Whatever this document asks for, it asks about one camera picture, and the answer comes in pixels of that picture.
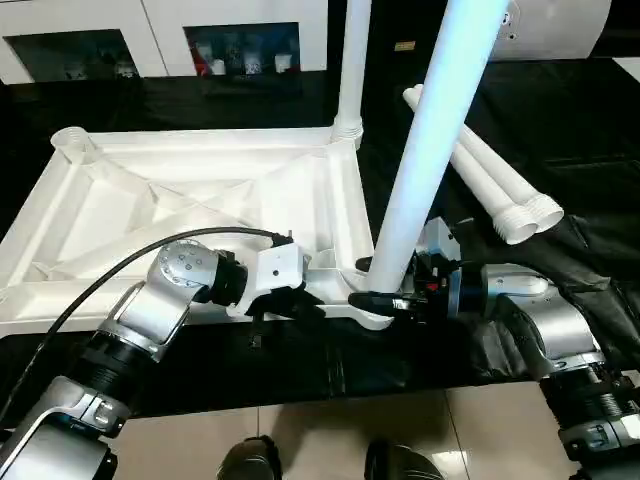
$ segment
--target glass cabinet door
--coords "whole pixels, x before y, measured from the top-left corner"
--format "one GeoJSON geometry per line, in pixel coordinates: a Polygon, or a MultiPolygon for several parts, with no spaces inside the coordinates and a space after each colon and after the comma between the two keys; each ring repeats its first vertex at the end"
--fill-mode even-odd
{"type": "Polygon", "coordinates": [[[6,84],[165,76],[139,0],[0,2],[6,84]]]}
{"type": "Polygon", "coordinates": [[[327,0],[143,0],[170,75],[327,68],[327,0]]]}

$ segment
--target black plastic sheet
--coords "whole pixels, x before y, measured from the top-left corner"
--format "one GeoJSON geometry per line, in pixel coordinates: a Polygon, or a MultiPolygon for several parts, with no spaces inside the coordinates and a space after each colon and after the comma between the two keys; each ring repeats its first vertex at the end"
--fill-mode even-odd
{"type": "MultiPolygon", "coordinates": [[[[424,70],[403,68],[399,78],[392,78],[377,68],[371,65],[367,74],[366,133],[358,152],[374,236],[412,118],[401,93],[424,78],[424,70]]],[[[305,73],[284,85],[179,78],[6,87],[0,91],[0,105],[12,122],[1,133],[0,148],[14,178],[3,195],[0,227],[9,227],[51,155],[50,135],[60,128],[331,125],[337,83],[330,72],[305,73]]],[[[640,365],[638,111],[640,85],[610,60],[490,65],[467,123],[538,189],[555,197],[567,215],[554,229],[506,246],[452,171],[447,171],[431,211],[432,217],[448,222],[465,259],[523,263],[549,275],[583,310],[602,348],[620,368],[640,365]]],[[[61,334],[55,339],[11,419],[20,418],[49,380],[65,371],[87,336],[61,334]]],[[[249,346],[249,336],[246,324],[184,328],[150,380],[138,414],[527,378],[500,318],[396,322],[383,332],[366,331],[351,320],[275,322],[260,350],[249,346]]],[[[38,335],[0,340],[0,398],[38,340],[38,335]]]]}

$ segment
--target white pipe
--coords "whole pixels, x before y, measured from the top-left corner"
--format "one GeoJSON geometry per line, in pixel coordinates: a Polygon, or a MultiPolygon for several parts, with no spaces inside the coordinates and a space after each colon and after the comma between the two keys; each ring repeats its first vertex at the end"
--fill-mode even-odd
{"type": "Polygon", "coordinates": [[[371,0],[348,0],[344,28],[342,73],[338,114],[333,124],[333,140],[353,139],[360,146],[362,137],[362,86],[367,60],[371,0]]]}
{"type": "Polygon", "coordinates": [[[464,125],[460,143],[491,175],[511,199],[525,207],[538,224],[537,232],[549,230],[562,220],[564,210],[550,196],[540,193],[511,165],[487,145],[473,130],[464,125]]]}
{"type": "Polygon", "coordinates": [[[367,275],[400,288],[509,0],[449,0],[367,275]]]}
{"type": "Polygon", "coordinates": [[[538,225],[526,208],[517,205],[460,143],[451,165],[493,219],[493,227],[509,245],[530,238],[538,225]]]}

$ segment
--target tiled floor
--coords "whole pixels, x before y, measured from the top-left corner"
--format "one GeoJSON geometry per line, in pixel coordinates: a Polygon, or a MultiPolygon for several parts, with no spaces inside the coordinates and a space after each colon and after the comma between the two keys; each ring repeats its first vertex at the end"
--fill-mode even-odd
{"type": "Polygon", "coordinates": [[[576,466],[556,430],[526,383],[133,420],[112,448],[117,480],[212,480],[231,446],[258,433],[276,441],[290,480],[361,479],[366,448],[382,437],[448,480],[566,480],[576,466]]]}

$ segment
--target black shoe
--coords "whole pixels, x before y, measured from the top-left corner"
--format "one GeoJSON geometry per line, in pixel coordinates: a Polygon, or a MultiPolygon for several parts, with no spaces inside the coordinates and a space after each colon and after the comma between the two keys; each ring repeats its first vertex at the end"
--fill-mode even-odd
{"type": "Polygon", "coordinates": [[[282,480],[278,449],[270,437],[235,445],[218,468],[218,480],[282,480]]]}
{"type": "Polygon", "coordinates": [[[365,480],[444,480],[438,469],[419,453],[377,440],[367,450],[365,480]]]}

